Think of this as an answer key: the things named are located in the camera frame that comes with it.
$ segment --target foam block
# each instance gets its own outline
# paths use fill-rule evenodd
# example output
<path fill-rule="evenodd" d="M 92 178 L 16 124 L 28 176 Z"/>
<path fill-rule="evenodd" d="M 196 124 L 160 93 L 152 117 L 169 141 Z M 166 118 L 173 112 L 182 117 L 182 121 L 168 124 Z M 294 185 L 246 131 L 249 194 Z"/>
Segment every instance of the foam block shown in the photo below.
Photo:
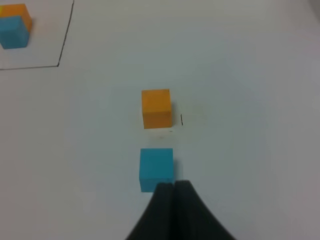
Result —
<path fill-rule="evenodd" d="M 0 17 L 0 43 L 4 49 L 24 48 L 29 32 L 20 16 Z"/>
<path fill-rule="evenodd" d="M 153 193 L 158 183 L 173 183 L 173 149 L 142 148 L 140 151 L 139 181 L 141 192 L 144 193 Z"/>
<path fill-rule="evenodd" d="M 28 45 L 32 19 L 25 4 L 0 6 L 0 44 L 4 49 Z"/>
<path fill-rule="evenodd" d="M 169 89 L 143 90 L 141 98 L 144 129 L 172 127 Z"/>

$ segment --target blue block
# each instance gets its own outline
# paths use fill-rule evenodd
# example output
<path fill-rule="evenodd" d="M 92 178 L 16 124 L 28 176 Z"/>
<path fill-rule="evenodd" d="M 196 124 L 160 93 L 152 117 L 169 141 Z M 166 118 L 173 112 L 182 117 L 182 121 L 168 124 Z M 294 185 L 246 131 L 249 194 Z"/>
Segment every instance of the blue block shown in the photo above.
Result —
<path fill-rule="evenodd" d="M 21 16 L 0 17 L 0 44 L 4 49 L 24 48 L 29 32 Z"/>
<path fill-rule="evenodd" d="M 139 181 L 141 192 L 154 192 L 158 183 L 174 182 L 172 148 L 142 148 Z"/>

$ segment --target orange cube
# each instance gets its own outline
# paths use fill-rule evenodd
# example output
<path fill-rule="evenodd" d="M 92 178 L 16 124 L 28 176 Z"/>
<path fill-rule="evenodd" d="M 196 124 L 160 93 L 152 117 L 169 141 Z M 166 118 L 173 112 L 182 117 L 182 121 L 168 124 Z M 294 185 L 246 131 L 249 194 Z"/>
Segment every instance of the orange cube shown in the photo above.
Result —
<path fill-rule="evenodd" d="M 170 90 L 143 90 L 141 97 L 144 129 L 171 128 Z"/>
<path fill-rule="evenodd" d="M 30 33 L 32 27 L 32 19 L 29 15 L 28 9 L 24 3 L 22 4 L 10 4 L 10 5 L 2 5 L 0 6 L 0 17 L 15 17 L 20 16 L 22 21 Z"/>

